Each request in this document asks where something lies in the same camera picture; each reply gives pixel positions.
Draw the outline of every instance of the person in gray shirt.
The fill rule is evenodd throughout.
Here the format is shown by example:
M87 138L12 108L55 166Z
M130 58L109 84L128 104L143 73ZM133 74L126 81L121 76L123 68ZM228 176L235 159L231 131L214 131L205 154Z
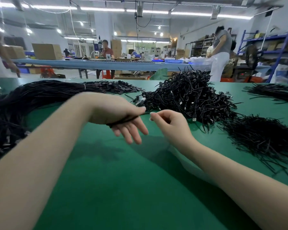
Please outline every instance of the person in gray shirt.
M230 48L232 46L232 36L224 26L217 27L216 39L213 43L215 50L208 55L213 62L210 72L210 81L220 81L223 69L229 61Z

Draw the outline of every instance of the blue metal rack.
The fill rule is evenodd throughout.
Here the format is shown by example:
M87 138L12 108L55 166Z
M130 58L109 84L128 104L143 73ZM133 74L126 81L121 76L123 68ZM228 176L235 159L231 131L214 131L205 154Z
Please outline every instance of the blue metal rack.
M247 33L246 30L244 30L243 35L242 35L242 39L241 39L241 42L240 42L240 46L239 46L239 49L238 49L238 55L240 53L243 53L243 52L241 52L241 50L243 48L245 48L245 46L249 45L250 42L252 43L252 42L263 41L264 40L264 37L244 39L246 34L257 34L257 33L258 33L258 31L256 31L255 33ZM278 66L278 64L280 62L280 59L281 59L282 55L288 53L288 51L285 51L285 48L287 47L287 44L288 44L288 33L285 34L285 35L269 36L269 37L265 38L266 41L278 40L278 39L284 39L284 45L283 45L283 47L280 50L263 51L263 54L278 54L278 57L276 59L275 64L271 67L272 70L271 70L271 73L270 73L269 78L267 80L267 83L269 83L271 81L272 76L273 76L273 74L275 72L275 69L277 68L277 66Z

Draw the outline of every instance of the gray shirt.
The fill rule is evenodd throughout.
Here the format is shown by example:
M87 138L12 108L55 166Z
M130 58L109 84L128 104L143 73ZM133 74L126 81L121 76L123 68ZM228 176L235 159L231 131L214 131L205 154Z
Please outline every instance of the gray shirt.
M219 44L220 42L220 38L221 36L223 35L226 35L226 41L224 43L224 45L220 48L220 50L218 51L218 53L220 52L227 52L227 53L230 53L230 49L232 47L232 36L230 35L230 33L227 31L227 30L221 30L217 36L216 36L216 39L213 43L213 47L216 48L217 45Z

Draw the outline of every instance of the green work surface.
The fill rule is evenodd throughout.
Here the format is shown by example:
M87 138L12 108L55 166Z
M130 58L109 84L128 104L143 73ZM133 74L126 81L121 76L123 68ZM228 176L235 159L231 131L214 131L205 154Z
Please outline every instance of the green work surface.
M36 79L0 78L0 86L8 92L32 81ZM146 91L155 90L159 83L127 82ZM250 100L252 96L242 92L246 85L251 84L215 83L213 86L217 92L229 91L234 102L243 102L238 104L238 113L283 118L282 121L288 124L288 103L275 104L270 98ZM28 116L29 127L37 127L55 109L32 112ZM35 230L258 229L222 190L182 167L169 151L169 143L161 131L149 121L149 116L142 116L142 120L149 130L149 135L142 137L142 145L127 145L122 137L115 137L104 125L88 123L84 127ZM200 143L245 166L272 175L257 158L238 151L216 126L209 134L203 133L195 124L190 128ZM275 179L288 185L284 173Z

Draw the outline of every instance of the blue plastic basket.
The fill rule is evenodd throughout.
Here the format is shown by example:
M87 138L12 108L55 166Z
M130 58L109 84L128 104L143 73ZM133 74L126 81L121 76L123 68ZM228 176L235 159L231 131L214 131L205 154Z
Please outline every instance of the blue plastic basket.
M183 60L167 60L167 59L165 59L165 63L167 63L167 64L182 64Z

